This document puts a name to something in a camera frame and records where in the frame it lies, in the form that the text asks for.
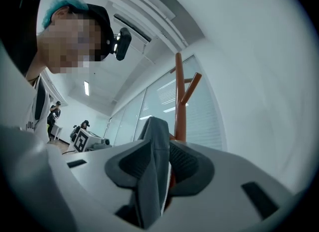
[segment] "orange pole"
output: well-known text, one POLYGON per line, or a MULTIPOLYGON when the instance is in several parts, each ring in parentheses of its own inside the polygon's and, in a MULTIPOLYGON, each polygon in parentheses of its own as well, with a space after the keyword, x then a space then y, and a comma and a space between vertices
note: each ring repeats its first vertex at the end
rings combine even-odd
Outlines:
POLYGON ((170 139, 170 140, 176 140, 175 136, 172 135, 172 134, 169 134, 169 139, 170 139))
POLYGON ((187 84, 187 83, 190 83, 193 79, 192 78, 186 78, 184 79, 184 83, 187 84))
POLYGON ((174 67, 172 70, 170 70, 170 73, 173 73, 176 70, 176 67, 174 67))
POLYGON ((201 78, 201 74, 200 73, 195 73, 194 77, 193 77, 193 80, 191 81, 191 83, 189 84, 188 86, 188 89, 186 90, 182 100, 181 100, 181 104, 182 105, 185 105, 186 102, 188 102, 188 100, 190 99, 192 93, 194 92, 196 86, 198 85, 199 81, 200 81, 200 78, 201 78))
POLYGON ((176 70, 176 104, 175 104, 175 138, 186 141, 186 106, 181 104, 185 94, 185 83, 181 54, 175 55, 176 70))

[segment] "black clothing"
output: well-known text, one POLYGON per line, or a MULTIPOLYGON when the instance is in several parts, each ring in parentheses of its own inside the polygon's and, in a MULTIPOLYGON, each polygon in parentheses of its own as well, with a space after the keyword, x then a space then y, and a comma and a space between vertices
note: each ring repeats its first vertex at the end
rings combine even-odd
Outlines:
POLYGON ((72 141, 72 142, 75 141, 75 138, 76 138, 76 136, 77 136, 77 134, 79 133, 79 131, 80 131, 81 128, 84 129, 84 130, 86 130, 86 128, 77 126, 77 127, 75 128, 74 134, 73 134, 73 136, 72 136, 72 138, 71 138, 71 141, 72 141))
POLYGON ((55 119, 60 117, 60 114, 61 114, 61 110, 56 108, 54 110, 52 110, 47 118, 47 124, 49 125, 48 127, 48 136, 49 136, 49 139, 50 139, 50 135, 51 135, 51 131, 52 131, 52 128, 55 124, 55 119))

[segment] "man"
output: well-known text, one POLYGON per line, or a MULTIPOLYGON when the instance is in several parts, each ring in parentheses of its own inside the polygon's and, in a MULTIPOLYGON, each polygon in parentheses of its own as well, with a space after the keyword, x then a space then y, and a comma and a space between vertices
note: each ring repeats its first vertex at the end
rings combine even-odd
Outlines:
POLYGON ((52 73, 63 73, 83 61, 101 61, 110 53, 114 35, 105 8, 81 0, 55 0, 43 27, 44 31, 35 36, 37 52, 25 77, 35 97, 28 104, 21 127, 48 142, 49 95, 41 82, 41 72, 48 68, 52 73))
POLYGON ((61 110, 59 108, 60 105, 61 105, 60 101, 57 101, 55 106, 52 105, 50 108, 50 115, 47 118, 47 124, 49 125, 48 136, 49 136, 50 141, 51 141, 50 135, 51 135, 52 128, 61 114, 61 110))

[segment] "floor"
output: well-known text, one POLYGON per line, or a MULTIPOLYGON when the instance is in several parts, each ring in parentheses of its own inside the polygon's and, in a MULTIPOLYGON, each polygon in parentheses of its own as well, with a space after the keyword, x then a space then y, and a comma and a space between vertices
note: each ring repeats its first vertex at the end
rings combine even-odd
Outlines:
POLYGON ((67 145, 67 144, 65 144, 57 139, 55 139, 55 141, 54 141, 53 140, 54 136, 52 136, 52 135, 50 136, 50 139, 51 139, 50 144, 56 145, 60 149, 61 153, 67 152, 69 145, 67 145))

